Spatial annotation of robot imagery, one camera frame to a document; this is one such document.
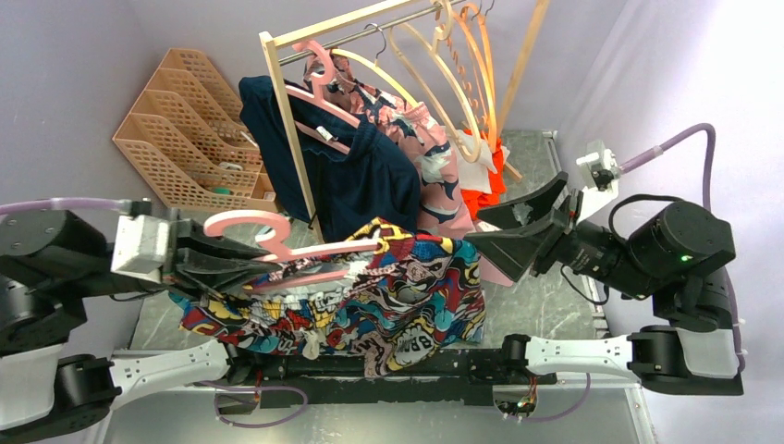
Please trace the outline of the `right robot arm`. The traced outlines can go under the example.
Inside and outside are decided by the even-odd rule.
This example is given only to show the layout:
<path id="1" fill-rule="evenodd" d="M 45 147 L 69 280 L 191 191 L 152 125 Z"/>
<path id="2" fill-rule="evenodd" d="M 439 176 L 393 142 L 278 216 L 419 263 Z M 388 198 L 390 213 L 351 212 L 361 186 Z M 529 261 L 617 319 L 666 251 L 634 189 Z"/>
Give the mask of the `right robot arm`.
<path id="1" fill-rule="evenodd" d="M 418 366 L 483 336 L 480 263 L 510 279 L 553 265 L 650 300 L 658 326 L 624 337 L 556 341 L 507 335 L 492 355 L 503 378 L 558 371 L 602 373 L 678 395 L 740 395 L 741 364 L 725 266 L 735 256 L 728 222 L 674 196 L 622 238 L 582 219 L 587 197 L 560 198 L 557 174 L 526 196 L 484 208 L 487 231 L 464 239 L 413 233 L 377 218 L 342 242 L 289 249 L 276 234 L 258 250 L 229 252 L 226 268 L 178 265 L 170 299 L 181 326 L 243 352 L 363 361 L 366 377 Z"/>

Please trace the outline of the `comic print shorts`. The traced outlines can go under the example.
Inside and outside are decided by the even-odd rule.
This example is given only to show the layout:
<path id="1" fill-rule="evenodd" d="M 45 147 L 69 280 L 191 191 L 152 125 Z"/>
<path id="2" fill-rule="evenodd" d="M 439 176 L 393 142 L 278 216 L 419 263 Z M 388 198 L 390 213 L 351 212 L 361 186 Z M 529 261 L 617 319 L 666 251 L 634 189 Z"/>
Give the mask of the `comic print shorts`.
<path id="1" fill-rule="evenodd" d="M 354 239 L 377 246 L 288 261 L 240 293 L 208 302 L 173 295 L 181 327 L 262 354 L 361 357 L 368 377 L 482 339 L 480 254 L 472 244 L 382 218 Z"/>

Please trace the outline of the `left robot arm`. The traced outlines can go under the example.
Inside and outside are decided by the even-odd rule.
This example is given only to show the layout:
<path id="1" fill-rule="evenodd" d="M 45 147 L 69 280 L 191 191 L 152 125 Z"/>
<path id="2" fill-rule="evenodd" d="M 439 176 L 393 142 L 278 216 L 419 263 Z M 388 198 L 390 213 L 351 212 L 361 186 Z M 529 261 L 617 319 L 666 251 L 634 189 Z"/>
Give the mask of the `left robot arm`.
<path id="1" fill-rule="evenodd" d="M 205 302 L 271 270 L 263 251 L 175 216 L 123 212 L 108 241 L 69 210 L 1 221 L 1 439 L 31 443 L 81 431 L 135 400 L 191 383 L 252 379 L 254 356 L 217 341 L 129 360 L 63 355 L 89 298 L 170 290 Z"/>

